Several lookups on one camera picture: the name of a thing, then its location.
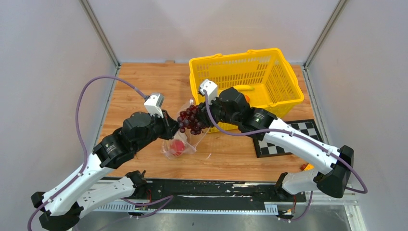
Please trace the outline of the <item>dark toy grapes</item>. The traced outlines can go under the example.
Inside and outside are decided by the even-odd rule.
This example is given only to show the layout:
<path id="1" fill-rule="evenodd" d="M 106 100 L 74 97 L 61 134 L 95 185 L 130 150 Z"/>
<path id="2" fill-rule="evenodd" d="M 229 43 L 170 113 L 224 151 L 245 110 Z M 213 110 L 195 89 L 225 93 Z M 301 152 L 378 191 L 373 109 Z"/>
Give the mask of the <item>dark toy grapes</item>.
<path id="1" fill-rule="evenodd" d="M 191 135 L 200 135 L 207 129 L 207 126 L 198 117 L 201 108 L 197 105 L 190 105 L 185 110 L 180 111 L 177 118 L 179 132 L 186 133 L 190 131 Z"/>

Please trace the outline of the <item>red toy food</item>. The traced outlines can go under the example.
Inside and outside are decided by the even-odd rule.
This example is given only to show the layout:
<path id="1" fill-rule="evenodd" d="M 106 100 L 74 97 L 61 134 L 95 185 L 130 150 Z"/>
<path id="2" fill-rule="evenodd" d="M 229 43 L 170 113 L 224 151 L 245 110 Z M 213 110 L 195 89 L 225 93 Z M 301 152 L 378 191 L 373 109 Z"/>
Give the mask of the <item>red toy food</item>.
<path id="1" fill-rule="evenodd" d="M 181 140 L 173 140 L 170 144 L 170 153 L 173 156 L 180 156 L 185 151 L 186 147 L 183 141 Z"/>

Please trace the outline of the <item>clear zip top bag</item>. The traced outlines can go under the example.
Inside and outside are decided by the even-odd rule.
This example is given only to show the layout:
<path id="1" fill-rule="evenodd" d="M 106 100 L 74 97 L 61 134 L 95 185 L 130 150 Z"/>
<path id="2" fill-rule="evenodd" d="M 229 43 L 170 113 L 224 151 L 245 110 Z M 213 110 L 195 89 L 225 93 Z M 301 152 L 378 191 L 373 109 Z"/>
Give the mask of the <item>clear zip top bag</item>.
<path id="1" fill-rule="evenodd" d="M 177 118 L 179 116 L 180 111 L 185 110 L 190 105 L 196 105 L 195 102 L 194 102 L 194 99 L 190 99 L 187 103 L 185 103 L 181 107 L 181 109 L 177 113 L 176 121 L 177 121 Z M 193 153 L 195 153 L 197 151 L 197 146 L 198 146 L 199 142 L 204 138 L 204 136 L 207 134 L 208 130 L 209 130 L 209 128 L 205 129 L 204 132 L 202 134 L 200 134 L 200 135 L 191 135 L 189 130 L 187 130 L 186 133 L 180 133 L 178 131 L 175 134 L 175 136 L 173 137 L 173 139 L 163 141 L 163 154 L 169 159 L 176 158 L 176 156 L 173 156 L 170 153 L 170 144 L 171 144 L 171 142 L 173 140 L 181 140 L 181 141 L 184 142 L 186 149 L 183 152 L 183 154 L 193 154 Z"/>

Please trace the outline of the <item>yellow toy banana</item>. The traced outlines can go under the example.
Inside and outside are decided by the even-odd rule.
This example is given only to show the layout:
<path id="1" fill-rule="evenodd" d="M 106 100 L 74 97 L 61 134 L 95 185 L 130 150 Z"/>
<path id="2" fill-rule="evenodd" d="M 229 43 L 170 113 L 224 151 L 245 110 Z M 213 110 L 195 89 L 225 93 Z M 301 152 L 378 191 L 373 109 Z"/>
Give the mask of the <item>yellow toy banana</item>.
<path id="1" fill-rule="evenodd" d="M 233 88 L 236 89 L 237 91 L 254 91 L 255 90 L 255 88 L 253 86 L 244 85 L 244 84 L 235 85 Z"/>

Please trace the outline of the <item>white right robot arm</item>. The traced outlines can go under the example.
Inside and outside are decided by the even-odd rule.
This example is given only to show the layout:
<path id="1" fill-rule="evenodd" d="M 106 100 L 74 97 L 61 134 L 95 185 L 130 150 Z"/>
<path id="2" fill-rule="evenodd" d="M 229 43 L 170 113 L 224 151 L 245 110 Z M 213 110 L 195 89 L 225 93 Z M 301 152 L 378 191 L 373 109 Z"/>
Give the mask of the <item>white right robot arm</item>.
<path id="1" fill-rule="evenodd" d="M 217 96 L 217 86 L 205 84 L 199 93 L 205 97 L 199 104 L 199 119 L 210 127 L 231 136 L 247 136 L 282 147 L 314 166 L 311 173 L 287 173 L 280 175 L 275 195 L 287 201 L 294 194 L 319 190 L 342 198 L 353 169 L 354 150 L 344 145 L 340 148 L 325 144 L 291 127 L 275 114 L 251 107 L 243 94 L 234 88 Z"/>

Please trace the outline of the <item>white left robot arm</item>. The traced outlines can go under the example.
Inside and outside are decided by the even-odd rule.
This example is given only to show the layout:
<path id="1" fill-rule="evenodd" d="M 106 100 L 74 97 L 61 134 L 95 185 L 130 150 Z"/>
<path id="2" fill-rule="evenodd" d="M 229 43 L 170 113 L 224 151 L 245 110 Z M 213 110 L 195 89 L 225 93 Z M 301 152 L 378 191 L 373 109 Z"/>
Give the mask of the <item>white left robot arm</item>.
<path id="1" fill-rule="evenodd" d="M 31 196 L 33 206 L 41 211 L 39 222 L 48 231 L 66 231 L 90 211 L 117 199 L 147 194 L 144 172 L 133 171 L 94 192 L 88 189 L 101 178 L 134 158 L 141 149 L 157 139 L 170 140 L 179 129 L 178 121 L 166 110 L 163 115 L 136 112 L 122 127 L 104 137 L 84 163 L 62 183 L 48 192 Z"/>

